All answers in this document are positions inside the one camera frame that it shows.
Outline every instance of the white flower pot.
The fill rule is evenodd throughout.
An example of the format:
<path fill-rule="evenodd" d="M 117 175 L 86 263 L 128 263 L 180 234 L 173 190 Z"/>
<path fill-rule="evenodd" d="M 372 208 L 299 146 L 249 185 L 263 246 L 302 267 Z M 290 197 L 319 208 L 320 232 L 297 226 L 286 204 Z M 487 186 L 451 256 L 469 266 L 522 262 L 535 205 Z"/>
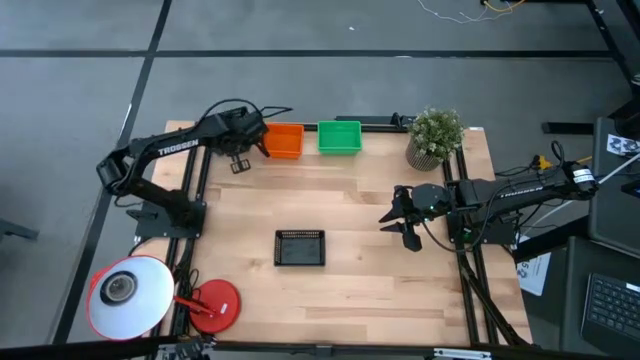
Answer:
<path fill-rule="evenodd" d="M 407 162 L 411 165 L 412 168 L 420 171 L 431 171 L 440 165 L 442 161 L 437 157 L 432 156 L 431 154 L 420 155 L 420 150 L 415 145 L 413 141 L 413 137 L 409 141 L 409 145 L 407 145 L 407 151 L 405 151 L 405 157 L 407 158 Z"/>

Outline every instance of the white cable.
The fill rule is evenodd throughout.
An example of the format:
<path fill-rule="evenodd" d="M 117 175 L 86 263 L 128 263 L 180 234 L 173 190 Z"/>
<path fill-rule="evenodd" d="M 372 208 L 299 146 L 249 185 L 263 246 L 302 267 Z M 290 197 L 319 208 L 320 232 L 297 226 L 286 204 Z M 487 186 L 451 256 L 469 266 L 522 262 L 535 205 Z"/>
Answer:
<path fill-rule="evenodd" d="M 598 181 L 598 184 L 603 184 L 605 181 L 609 180 L 612 176 L 614 176 L 615 174 L 619 173 L 622 169 L 626 168 L 627 166 L 629 166 L 629 164 L 631 164 L 632 162 L 638 160 L 640 158 L 640 153 L 636 154 L 636 156 L 632 157 L 631 159 L 629 159 L 627 162 L 625 162 L 624 164 L 618 166 L 615 170 L 613 170 L 612 172 L 609 173 L 609 175 L 603 177 L 602 179 L 600 179 Z M 527 235 L 527 233 L 533 228 L 533 226 L 536 226 L 536 224 L 538 224 L 539 222 L 541 222 L 542 220 L 548 218 L 549 216 L 551 216 L 552 214 L 554 214 L 555 212 L 559 211 L 560 209 L 562 209 L 563 207 L 571 204 L 573 202 L 573 200 L 571 201 L 567 201 L 566 203 L 558 206 L 557 208 L 549 211 L 548 213 L 544 214 L 544 216 L 542 216 L 540 219 L 536 220 L 536 222 L 533 223 L 533 225 L 531 225 L 531 227 L 525 231 L 524 233 L 522 233 L 522 235 Z"/>
<path fill-rule="evenodd" d="M 435 11 L 433 11 L 433 10 L 431 10 L 431 9 L 428 9 L 426 6 L 424 6 L 424 4 L 422 3 L 422 1 L 421 1 L 421 0 L 417 0 L 417 1 L 418 1 L 418 3 L 420 3 L 420 6 L 422 6 L 422 9 L 423 9 L 424 11 L 426 11 L 426 12 L 429 12 L 429 13 L 433 14 L 433 15 L 434 15 L 434 16 L 436 16 L 438 19 L 442 19 L 442 20 L 449 20 L 449 21 L 456 22 L 456 23 L 458 23 L 458 24 L 468 24 L 468 23 L 470 23 L 470 22 L 480 22 L 480 21 L 486 21 L 486 20 L 491 20 L 491 21 L 493 21 L 493 20 L 496 20 L 496 19 L 500 18 L 501 16 L 513 14 L 513 9 L 511 8 L 511 4 L 509 4 L 509 3 L 507 2 L 507 5 L 509 6 L 509 12 L 501 13 L 501 14 L 499 14 L 498 16 L 494 16 L 494 17 L 486 17 L 486 18 L 483 18 L 482 16 L 483 16 L 483 15 L 487 12 L 487 10 L 489 9 L 488 7 L 486 7 L 486 6 L 485 6 L 485 7 L 484 7 L 484 11 L 482 12 L 482 14 L 480 14 L 480 16 L 478 16 L 478 17 L 477 17 L 477 18 L 475 18 L 475 19 L 470 18 L 470 17 L 468 17 L 467 15 L 463 14 L 462 12 L 460 12 L 460 13 L 459 13 L 460 15 L 464 16 L 465 18 L 467 18 L 467 20 L 463 20 L 463 21 L 461 21 L 461 20 L 454 19 L 454 18 L 452 18 L 452 17 L 448 17 L 448 16 L 440 16 L 440 14 L 438 14 L 437 12 L 435 12 Z"/>

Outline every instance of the wooden tabletop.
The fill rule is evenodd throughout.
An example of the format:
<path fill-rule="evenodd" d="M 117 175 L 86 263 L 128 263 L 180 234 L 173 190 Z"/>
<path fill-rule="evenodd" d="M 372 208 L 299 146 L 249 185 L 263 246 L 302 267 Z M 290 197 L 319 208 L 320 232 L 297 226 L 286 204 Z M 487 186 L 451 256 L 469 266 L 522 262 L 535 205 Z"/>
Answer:
<path fill-rule="evenodd" d="M 191 126 L 169 121 L 166 131 Z M 230 159 L 214 157 L 205 201 L 205 227 L 196 241 L 192 268 L 198 284 L 225 279 L 239 290 L 242 311 L 223 341 L 368 345 L 467 345 L 456 257 L 438 248 L 422 229 L 423 249 L 414 253 L 401 235 L 380 232 L 394 185 L 443 183 L 441 168 L 412 169 L 404 159 L 407 134 L 363 133 L 356 156 L 322 156 L 315 132 L 306 132 L 298 160 L 264 158 L 253 148 L 252 169 L 234 175 Z M 202 149 L 196 160 L 196 187 Z M 465 131 L 469 177 L 493 179 L 482 129 Z M 180 188 L 187 152 L 157 161 L 152 181 Z M 456 176 L 455 161 L 452 163 Z M 448 239 L 444 217 L 429 224 Z M 274 267 L 274 234 L 280 229 L 326 231 L 326 266 Z M 164 261 L 167 239 L 153 239 L 136 254 Z M 484 245 L 492 299 L 516 331 L 531 340 L 511 257 Z M 476 302 L 481 339 L 486 340 Z M 172 315 L 163 323 L 166 333 Z"/>

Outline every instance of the paper sheet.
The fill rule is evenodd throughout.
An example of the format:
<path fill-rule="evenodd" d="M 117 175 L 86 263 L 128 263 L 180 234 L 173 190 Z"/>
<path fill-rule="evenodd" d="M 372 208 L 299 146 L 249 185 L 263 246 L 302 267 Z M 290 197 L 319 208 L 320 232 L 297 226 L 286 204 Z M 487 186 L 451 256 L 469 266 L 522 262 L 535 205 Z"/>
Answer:
<path fill-rule="evenodd" d="M 609 134 L 607 151 L 616 155 L 635 154 L 640 151 L 640 142 Z"/>
<path fill-rule="evenodd" d="M 520 242 L 529 240 L 528 236 L 521 236 Z M 536 296 L 541 296 L 544 290 L 544 282 L 547 278 L 549 260 L 551 254 L 540 255 L 528 261 L 519 263 L 516 267 L 520 289 Z"/>

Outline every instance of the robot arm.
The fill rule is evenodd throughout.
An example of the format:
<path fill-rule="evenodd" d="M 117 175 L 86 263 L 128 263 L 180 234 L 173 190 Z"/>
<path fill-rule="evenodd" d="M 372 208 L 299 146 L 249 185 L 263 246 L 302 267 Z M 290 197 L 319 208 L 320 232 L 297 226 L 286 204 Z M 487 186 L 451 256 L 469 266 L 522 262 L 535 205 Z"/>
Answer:
<path fill-rule="evenodd" d="M 425 219 L 433 220 L 449 213 L 464 215 L 474 228 L 510 212 L 541 204 L 552 199 L 589 200 L 598 190 L 588 167 L 575 162 L 563 163 L 553 170 L 531 175 L 487 181 L 482 179 L 452 181 L 444 187 L 422 184 L 416 187 L 396 186 L 392 209 L 381 223 L 404 219 L 382 228 L 403 234 L 405 247 L 422 249 L 413 226 Z"/>
<path fill-rule="evenodd" d="M 104 188 L 117 197 L 135 195 L 153 204 L 147 207 L 152 211 L 127 212 L 138 220 L 144 214 L 151 214 L 153 219 L 164 223 L 162 219 L 166 214 L 172 228 L 196 229 L 191 232 L 199 233 L 204 218 L 204 204 L 190 202 L 184 191 L 166 190 L 143 179 L 142 175 L 145 167 L 154 159 L 196 146 L 205 146 L 219 155 L 230 156 L 233 159 L 231 170 L 234 174 L 251 168 L 249 161 L 240 160 L 239 155 L 247 152 L 252 145 L 269 156 L 263 140 L 268 128 L 262 112 L 245 100 L 224 100 L 216 105 L 231 101 L 246 102 L 253 106 L 254 111 L 249 112 L 246 107 L 240 107 L 211 115 L 207 115 L 207 112 L 193 127 L 134 139 L 127 146 L 112 151 L 96 167 Z"/>
<path fill-rule="evenodd" d="M 241 107 L 206 116 L 187 129 L 134 139 L 107 155 L 96 170 L 111 195 L 125 196 L 134 194 L 138 180 L 142 179 L 144 169 L 151 161 L 192 147 L 206 146 L 219 155 L 231 156 L 235 160 L 231 168 L 238 173 L 250 168 L 248 161 L 240 161 L 238 155 L 248 151 L 251 145 L 269 156 L 263 142 L 266 132 L 262 114 L 258 111 L 249 113 L 246 107 Z"/>

